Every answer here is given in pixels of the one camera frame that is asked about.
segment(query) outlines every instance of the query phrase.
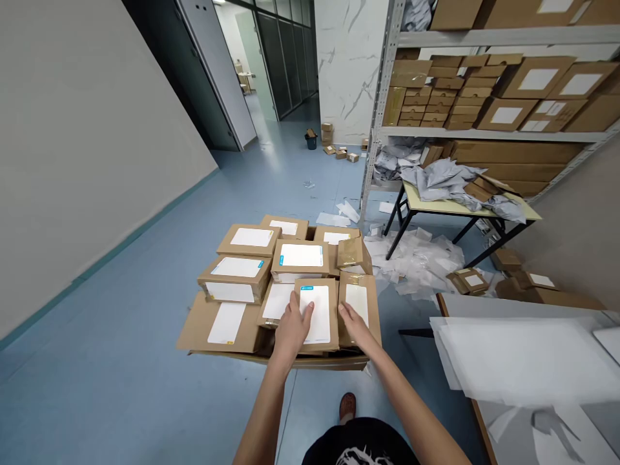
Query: stack of boxes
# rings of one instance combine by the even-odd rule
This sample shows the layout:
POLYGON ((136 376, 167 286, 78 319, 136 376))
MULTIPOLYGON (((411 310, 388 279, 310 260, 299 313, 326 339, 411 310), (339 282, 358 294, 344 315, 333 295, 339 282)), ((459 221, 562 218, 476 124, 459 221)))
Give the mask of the stack of boxes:
POLYGON ((202 290, 178 349, 266 364, 294 291, 302 311, 315 303, 294 367, 364 368, 368 359, 337 312, 339 303, 351 304, 380 343, 372 261, 358 229, 266 215, 261 225, 233 225, 217 252, 198 277, 202 290))

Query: desk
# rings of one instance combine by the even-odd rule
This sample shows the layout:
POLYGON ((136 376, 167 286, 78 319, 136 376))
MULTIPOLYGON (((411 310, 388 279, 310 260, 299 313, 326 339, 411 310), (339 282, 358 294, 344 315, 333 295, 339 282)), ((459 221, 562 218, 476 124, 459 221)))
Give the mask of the desk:
POLYGON ((491 253, 502 247, 506 242, 511 240, 529 225, 542 219, 521 197, 509 193, 506 193, 504 195, 509 199, 513 199, 521 204, 521 206, 523 207, 523 213, 525 214, 526 218, 525 224, 519 223, 510 231, 506 231, 506 225, 504 220, 488 209, 483 208, 480 211, 473 212, 464 205, 455 202, 454 200, 435 200, 430 202, 424 202, 420 199, 418 189, 414 185, 403 181, 402 186, 400 187, 400 192, 398 193, 398 198, 396 200, 396 203, 394 204, 394 209, 392 210, 389 221, 387 222, 386 230, 383 232, 384 236, 388 235, 387 233, 389 231, 389 227, 392 226, 394 215, 398 215, 400 230, 398 231, 398 234, 394 239, 394 242, 392 243, 389 252, 387 253, 386 260, 389 260, 392 256, 392 253, 396 249, 400 238, 409 226, 409 223, 411 222, 411 219, 414 215, 418 213, 434 213, 447 214, 452 216, 467 216, 471 218, 470 222, 467 223, 467 226, 465 226, 465 228, 463 228, 463 230, 458 233, 458 235, 454 238, 454 240, 452 241, 453 243, 457 243, 465 235, 465 233, 469 231, 469 229, 475 224, 475 222, 478 221, 478 219, 489 219, 489 221, 499 234, 500 239, 499 241, 495 242, 491 247, 478 255, 478 257, 468 263, 465 268, 471 268, 473 266, 476 266, 478 263, 483 261, 491 253), (407 198, 405 200, 402 200, 402 197, 405 194, 407 194, 407 198), (404 205, 407 205, 408 210, 406 218, 403 218, 400 212, 400 208, 404 205))

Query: white wall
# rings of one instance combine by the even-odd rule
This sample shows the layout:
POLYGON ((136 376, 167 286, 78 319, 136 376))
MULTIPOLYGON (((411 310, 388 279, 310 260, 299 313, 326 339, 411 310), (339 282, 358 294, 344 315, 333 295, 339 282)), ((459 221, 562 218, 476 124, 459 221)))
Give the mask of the white wall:
POLYGON ((0 338, 216 167, 121 0, 0 15, 0 338))
POLYGON ((387 10, 388 0, 315 0, 321 122, 336 144, 368 137, 387 10))

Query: foot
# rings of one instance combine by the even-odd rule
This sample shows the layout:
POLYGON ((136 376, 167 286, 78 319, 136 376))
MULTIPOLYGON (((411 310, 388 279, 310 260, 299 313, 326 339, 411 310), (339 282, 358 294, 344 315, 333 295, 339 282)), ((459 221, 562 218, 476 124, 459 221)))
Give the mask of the foot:
POLYGON ((347 421, 355 418, 355 395, 346 393, 340 401, 340 424, 344 425, 347 421))

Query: white paper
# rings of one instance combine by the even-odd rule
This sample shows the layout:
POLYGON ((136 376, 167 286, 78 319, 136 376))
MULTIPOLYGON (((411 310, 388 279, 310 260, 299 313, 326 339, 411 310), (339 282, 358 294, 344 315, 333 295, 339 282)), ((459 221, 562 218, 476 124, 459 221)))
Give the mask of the white paper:
POLYGON ((289 222, 281 222, 278 220, 271 220, 269 226, 273 227, 281 227, 282 234, 288 234, 289 236, 294 236, 297 234, 297 227, 299 226, 297 223, 289 223, 289 222))
POLYGON ((210 344, 234 344, 241 326, 245 304, 222 302, 209 331, 207 342, 210 344))
POLYGON ((465 281, 467 281, 467 283, 472 287, 475 285, 484 284, 484 281, 482 281, 480 277, 475 274, 472 276, 465 276, 465 281))
POLYGON ((282 244, 281 266, 323 266, 323 246, 282 244))
POLYGON ((555 284, 553 284, 553 282, 549 278, 547 278, 547 276, 541 276, 539 274, 530 273, 530 278, 532 279, 532 282, 536 284, 555 287, 555 284))
POLYGON ((264 263, 264 260, 253 260, 252 258, 224 257, 211 271, 211 274, 255 278, 264 263))
POLYGON ((512 124, 523 108, 500 107, 491 118, 492 124, 512 124))
POLYGON ((533 69, 530 70, 519 85, 519 90, 544 90, 559 70, 533 69))
POLYGON ((602 76, 602 74, 576 74, 566 83, 560 95, 585 95, 602 76))
POLYGON ((205 282, 205 287, 211 298, 215 300, 234 300, 235 302, 254 303, 252 286, 249 284, 205 282))
POLYGON ((347 239, 351 239, 351 235, 343 232, 327 232, 323 235, 323 242, 330 243, 331 245, 338 245, 338 242, 347 239))
POLYGON ((369 327, 368 323, 368 292, 364 286, 347 284, 347 294, 345 302, 353 307, 359 316, 364 319, 364 323, 369 327))
POLYGON ((299 291, 299 310, 303 312, 310 302, 315 310, 310 320, 310 331, 304 344, 321 344, 331 339, 329 331, 329 286, 302 286, 299 291))
POLYGON ((232 245, 253 245, 254 247, 267 247, 273 231, 269 229, 239 228, 234 234, 232 245))
POLYGON ((271 285, 271 290, 267 296, 263 318, 281 319, 286 305, 291 301, 291 292, 295 289, 295 283, 271 285))

